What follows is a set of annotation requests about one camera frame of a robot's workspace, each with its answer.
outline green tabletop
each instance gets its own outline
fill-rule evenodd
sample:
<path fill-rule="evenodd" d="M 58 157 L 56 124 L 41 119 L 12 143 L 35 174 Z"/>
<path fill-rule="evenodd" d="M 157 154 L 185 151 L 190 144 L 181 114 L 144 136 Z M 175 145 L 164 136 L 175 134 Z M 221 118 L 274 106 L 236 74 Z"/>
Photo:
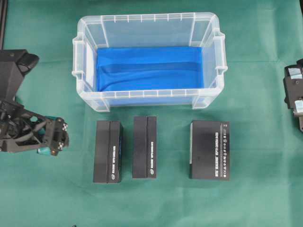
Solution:
<path fill-rule="evenodd" d="M 225 88 L 204 110 L 114 107 L 97 113 L 76 92 L 72 38 L 86 15 L 213 12 L 226 34 Z M 284 67 L 303 55 L 299 0 L 10 0 L 5 49 L 40 62 L 18 99 L 63 117 L 70 147 L 58 157 L 0 153 L 3 227 L 300 227 L 303 134 L 284 103 Z M 155 180 L 132 179 L 133 119 L 158 120 Z M 92 183 L 96 120 L 124 127 L 122 182 Z M 229 182 L 189 179 L 192 120 L 231 122 Z"/>

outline black box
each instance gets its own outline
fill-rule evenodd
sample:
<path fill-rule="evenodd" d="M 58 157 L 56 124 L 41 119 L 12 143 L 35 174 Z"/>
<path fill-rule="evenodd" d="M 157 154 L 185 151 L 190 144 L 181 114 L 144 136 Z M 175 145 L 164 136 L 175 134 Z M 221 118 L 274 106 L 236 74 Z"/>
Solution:
<path fill-rule="evenodd" d="M 156 178 L 157 118 L 134 117 L 133 178 Z"/>
<path fill-rule="evenodd" d="M 121 181 L 122 129 L 120 122 L 97 121 L 95 183 L 118 183 Z"/>
<path fill-rule="evenodd" d="M 189 163 L 191 178 L 229 180 L 229 122 L 192 121 Z"/>

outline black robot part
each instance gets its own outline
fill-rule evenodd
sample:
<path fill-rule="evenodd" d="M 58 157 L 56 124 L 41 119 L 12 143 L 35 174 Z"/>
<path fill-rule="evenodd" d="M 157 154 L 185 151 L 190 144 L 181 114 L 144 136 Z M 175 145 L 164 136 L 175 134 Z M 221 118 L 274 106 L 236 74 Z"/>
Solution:
<path fill-rule="evenodd" d="M 38 61 L 26 50 L 0 51 L 0 151 L 37 149 L 56 156 L 69 145 L 64 119 L 41 116 L 14 101 L 25 75 Z"/>
<path fill-rule="evenodd" d="M 303 132 L 303 59 L 296 65 L 285 67 L 283 79 L 285 89 L 285 103 L 288 109 L 299 119 L 300 131 Z"/>

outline plastic storage bin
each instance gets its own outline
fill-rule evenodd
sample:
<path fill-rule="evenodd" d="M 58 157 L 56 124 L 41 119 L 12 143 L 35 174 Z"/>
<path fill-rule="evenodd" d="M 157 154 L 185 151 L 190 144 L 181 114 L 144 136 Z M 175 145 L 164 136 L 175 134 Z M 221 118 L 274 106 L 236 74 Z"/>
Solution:
<path fill-rule="evenodd" d="M 192 104 L 193 109 L 206 108 L 224 87 L 227 70 L 224 41 L 219 19 L 213 13 L 83 17 L 73 39 L 72 74 L 77 80 L 77 92 L 98 112 L 124 105 Z M 203 47 L 205 88 L 96 92 L 98 48 L 161 46 Z"/>

